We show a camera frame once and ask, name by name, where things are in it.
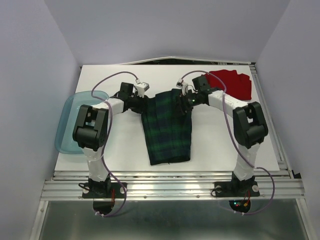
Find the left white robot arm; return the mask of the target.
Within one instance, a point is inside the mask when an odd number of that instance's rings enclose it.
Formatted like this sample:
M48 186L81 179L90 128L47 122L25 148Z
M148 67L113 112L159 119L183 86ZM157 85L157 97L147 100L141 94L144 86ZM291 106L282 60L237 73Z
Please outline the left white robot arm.
M146 82L135 84L122 82L120 90L112 97L101 100L96 105L80 106L74 125L72 138L86 157L89 177L88 183L81 186L88 192L95 192L100 197L111 193L111 173L103 160L105 146L108 141L113 117L127 110L142 113L146 108L145 93L150 88Z

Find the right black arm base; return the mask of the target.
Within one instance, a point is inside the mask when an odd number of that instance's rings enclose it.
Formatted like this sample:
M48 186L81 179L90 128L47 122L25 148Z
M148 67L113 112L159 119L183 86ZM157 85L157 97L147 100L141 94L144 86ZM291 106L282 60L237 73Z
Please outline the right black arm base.
M230 181L216 181L213 183L210 195L216 198L232 198L229 200L231 209L236 213L248 214L251 208L251 198L259 197L260 190L255 176L247 180L239 180L234 173Z

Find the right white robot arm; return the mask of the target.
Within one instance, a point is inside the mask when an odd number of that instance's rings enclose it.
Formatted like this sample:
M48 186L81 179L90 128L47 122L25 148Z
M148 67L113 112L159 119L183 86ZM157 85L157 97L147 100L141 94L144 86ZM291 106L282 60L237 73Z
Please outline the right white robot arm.
M232 117L232 124L227 129L237 159L230 181L216 181L213 192L217 198L260 195L255 180L254 169L258 150L269 130L259 102L245 102L227 94L227 86L211 87L204 75L192 80L192 88L180 78L176 86L181 89L176 100L175 113L186 115L195 106L208 105L223 112L224 117Z

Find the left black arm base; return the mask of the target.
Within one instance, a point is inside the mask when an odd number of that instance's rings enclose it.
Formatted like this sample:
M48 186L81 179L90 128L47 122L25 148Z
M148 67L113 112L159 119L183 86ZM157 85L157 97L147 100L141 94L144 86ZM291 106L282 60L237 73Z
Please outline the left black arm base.
M116 200L126 200L125 190L128 184L118 182L100 182L100 186L89 182L79 183L78 186L82 189L82 198L93 200L92 208L95 215L106 218L115 216L122 208L122 205L116 209Z

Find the green plaid skirt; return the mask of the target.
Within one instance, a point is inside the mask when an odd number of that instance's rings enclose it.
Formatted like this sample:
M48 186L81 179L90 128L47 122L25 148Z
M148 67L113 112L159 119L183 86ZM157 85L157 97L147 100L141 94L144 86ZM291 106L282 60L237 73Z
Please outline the green plaid skirt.
M191 160L192 115L177 116L175 107L180 90L173 88L147 100L141 122L149 162L160 164L183 163Z

